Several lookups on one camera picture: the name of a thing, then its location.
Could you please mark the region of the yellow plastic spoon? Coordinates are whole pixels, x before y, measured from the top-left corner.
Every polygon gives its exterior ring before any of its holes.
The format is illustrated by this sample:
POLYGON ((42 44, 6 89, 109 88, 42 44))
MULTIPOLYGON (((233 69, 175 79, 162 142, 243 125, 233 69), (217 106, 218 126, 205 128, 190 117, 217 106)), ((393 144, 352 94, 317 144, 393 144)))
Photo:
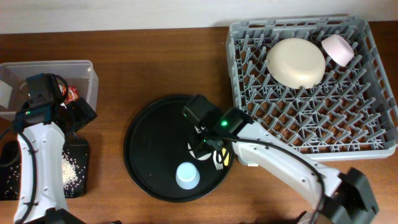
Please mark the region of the yellow plastic spoon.
POLYGON ((222 153, 221 161, 222 161, 222 163, 223 163, 223 165, 225 167, 228 167, 229 166, 230 153, 229 153, 229 151, 226 148, 223 148, 221 150, 221 153, 222 153))

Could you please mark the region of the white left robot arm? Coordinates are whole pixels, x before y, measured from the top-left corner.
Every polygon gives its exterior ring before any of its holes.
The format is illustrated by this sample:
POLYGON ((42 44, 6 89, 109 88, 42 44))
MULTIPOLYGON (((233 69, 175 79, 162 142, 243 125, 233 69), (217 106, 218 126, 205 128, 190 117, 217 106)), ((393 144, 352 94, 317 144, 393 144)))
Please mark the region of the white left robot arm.
POLYGON ((70 213, 63 189, 62 151, 65 134, 97 117, 79 98, 65 106, 57 101, 26 101, 11 128, 21 153, 21 191, 14 223, 81 223, 70 213))

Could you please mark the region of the white cup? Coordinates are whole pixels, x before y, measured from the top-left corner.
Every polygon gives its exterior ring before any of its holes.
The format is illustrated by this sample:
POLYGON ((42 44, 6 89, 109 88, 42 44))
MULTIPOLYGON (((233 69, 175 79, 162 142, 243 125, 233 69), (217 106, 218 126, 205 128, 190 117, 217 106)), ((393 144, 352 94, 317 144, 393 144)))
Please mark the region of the white cup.
POLYGON ((194 159, 197 159, 197 160, 199 160, 199 161, 205 161, 205 160, 209 159, 209 158, 212 156, 213 153, 212 153, 211 151, 209 151, 209 150, 205 147, 205 142, 206 142, 206 141, 203 140, 201 143, 199 143, 199 146, 200 146, 200 149, 201 149, 200 155, 199 155, 199 156, 195 154, 195 151, 192 149, 190 143, 187 144, 187 146, 188 146, 188 152, 190 153, 190 155, 191 155, 194 159))

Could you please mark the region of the red snack wrapper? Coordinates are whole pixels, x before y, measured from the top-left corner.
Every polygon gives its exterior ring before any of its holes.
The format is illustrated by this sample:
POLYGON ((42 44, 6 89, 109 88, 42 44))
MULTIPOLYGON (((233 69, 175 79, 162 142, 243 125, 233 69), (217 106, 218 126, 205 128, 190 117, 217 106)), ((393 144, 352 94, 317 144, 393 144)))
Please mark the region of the red snack wrapper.
POLYGON ((69 86, 68 89, 66 89, 66 86, 60 85, 60 89, 61 89, 62 95, 64 95, 66 93, 66 90, 68 90, 67 98, 64 101, 65 104, 69 104, 70 102, 76 101, 79 99, 77 87, 69 86))

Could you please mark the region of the white plastic spoon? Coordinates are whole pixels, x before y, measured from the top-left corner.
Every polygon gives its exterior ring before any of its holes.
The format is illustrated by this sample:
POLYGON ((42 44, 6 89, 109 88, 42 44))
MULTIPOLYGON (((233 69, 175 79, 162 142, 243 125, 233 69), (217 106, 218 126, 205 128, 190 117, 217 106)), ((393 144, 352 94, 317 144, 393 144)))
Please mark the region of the white plastic spoon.
POLYGON ((220 154, 219 151, 213 152, 213 162, 214 162, 216 170, 224 169, 222 155, 220 154))

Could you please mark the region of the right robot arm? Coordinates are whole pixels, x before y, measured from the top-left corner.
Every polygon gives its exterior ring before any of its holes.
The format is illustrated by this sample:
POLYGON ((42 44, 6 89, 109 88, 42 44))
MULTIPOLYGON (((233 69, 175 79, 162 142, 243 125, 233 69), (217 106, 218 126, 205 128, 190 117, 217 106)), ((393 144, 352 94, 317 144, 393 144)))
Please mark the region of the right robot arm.
POLYGON ((182 111, 200 132, 194 135, 191 150, 196 155, 221 151, 253 162, 298 192, 314 209, 300 223, 371 223, 379 212, 368 178, 351 168, 344 174, 299 153, 278 140, 246 113, 231 108, 182 111))

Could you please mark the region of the large cream bowl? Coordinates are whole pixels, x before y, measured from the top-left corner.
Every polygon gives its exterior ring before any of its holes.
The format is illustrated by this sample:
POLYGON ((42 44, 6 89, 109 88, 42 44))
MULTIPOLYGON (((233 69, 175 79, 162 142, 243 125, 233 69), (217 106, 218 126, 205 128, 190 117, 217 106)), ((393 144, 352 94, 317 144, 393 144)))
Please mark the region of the large cream bowl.
POLYGON ((299 38, 281 40, 267 54, 267 68, 284 86, 311 88, 321 82, 326 62, 322 51, 313 43, 299 38))

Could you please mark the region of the light blue cup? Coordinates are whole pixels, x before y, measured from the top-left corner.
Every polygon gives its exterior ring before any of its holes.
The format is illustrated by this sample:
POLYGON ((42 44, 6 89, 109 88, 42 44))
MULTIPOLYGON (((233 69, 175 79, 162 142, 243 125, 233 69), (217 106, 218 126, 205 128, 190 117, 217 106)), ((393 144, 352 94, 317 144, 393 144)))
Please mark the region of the light blue cup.
POLYGON ((176 182, 184 190, 194 189, 200 181, 198 169, 190 162, 183 162, 177 167, 176 182))

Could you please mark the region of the pink bowl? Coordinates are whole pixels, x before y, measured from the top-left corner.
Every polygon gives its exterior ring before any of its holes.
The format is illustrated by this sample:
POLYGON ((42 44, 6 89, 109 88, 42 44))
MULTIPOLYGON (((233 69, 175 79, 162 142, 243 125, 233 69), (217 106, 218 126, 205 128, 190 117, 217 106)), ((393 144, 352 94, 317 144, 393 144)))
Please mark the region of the pink bowl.
POLYGON ((334 34, 321 41, 321 45, 328 56, 339 66, 345 67, 354 57, 350 44, 340 35, 334 34))

